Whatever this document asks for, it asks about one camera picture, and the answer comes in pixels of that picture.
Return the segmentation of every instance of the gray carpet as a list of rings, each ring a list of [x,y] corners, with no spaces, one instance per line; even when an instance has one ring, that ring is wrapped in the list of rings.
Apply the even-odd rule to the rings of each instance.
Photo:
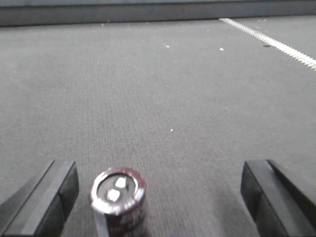
[[[75,160],[64,237],[94,236],[89,186],[110,166],[147,180],[153,237],[257,237],[246,159],[316,179],[315,71],[227,24],[1,28],[0,52],[0,201],[49,159]]]

